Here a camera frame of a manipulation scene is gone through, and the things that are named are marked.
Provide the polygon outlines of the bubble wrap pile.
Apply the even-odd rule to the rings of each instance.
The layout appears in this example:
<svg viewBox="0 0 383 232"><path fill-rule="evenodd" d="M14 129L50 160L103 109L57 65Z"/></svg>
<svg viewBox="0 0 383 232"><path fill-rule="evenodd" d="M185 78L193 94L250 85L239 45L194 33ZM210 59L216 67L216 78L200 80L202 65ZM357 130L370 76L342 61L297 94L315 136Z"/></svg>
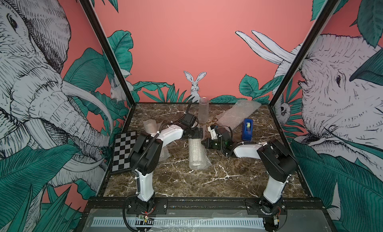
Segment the bubble wrap pile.
<svg viewBox="0 0 383 232"><path fill-rule="evenodd" d="M207 151L202 144L203 128L196 127L193 138L188 141L189 144L189 167L192 170L205 170L211 166L211 161L207 157Z"/></svg>

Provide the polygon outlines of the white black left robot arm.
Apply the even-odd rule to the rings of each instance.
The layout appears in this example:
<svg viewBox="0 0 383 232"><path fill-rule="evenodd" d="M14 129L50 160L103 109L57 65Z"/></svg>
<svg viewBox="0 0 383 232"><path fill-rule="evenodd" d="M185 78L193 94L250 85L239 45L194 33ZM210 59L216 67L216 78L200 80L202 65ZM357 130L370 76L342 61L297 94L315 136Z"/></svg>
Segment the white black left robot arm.
<svg viewBox="0 0 383 232"><path fill-rule="evenodd" d="M179 139L198 139L203 135L197 127L197 117L189 113L191 105L189 102L182 117L164 123L155 133L142 132L131 150L128 160L137 184L135 203L145 214L151 213L155 207L153 172L162 148Z"/></svg>

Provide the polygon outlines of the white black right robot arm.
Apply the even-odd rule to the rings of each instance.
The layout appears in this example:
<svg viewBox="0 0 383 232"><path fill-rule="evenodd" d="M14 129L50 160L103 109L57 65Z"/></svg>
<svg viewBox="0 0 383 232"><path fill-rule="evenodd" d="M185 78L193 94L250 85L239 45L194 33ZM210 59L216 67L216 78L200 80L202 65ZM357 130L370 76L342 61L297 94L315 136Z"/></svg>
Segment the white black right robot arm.
<svg viewBox="0 0 383 232"><path fill-rule="evenodd" d="M298 167L295 156L275 138L262 143L235 142L233 131L228 126L211 125L208 131L210 138L202 141L206 149L215 149L226 158L253 158L262 161L268 174L268 182L258 207L265 215L280 213L283 190Z"/></svg>

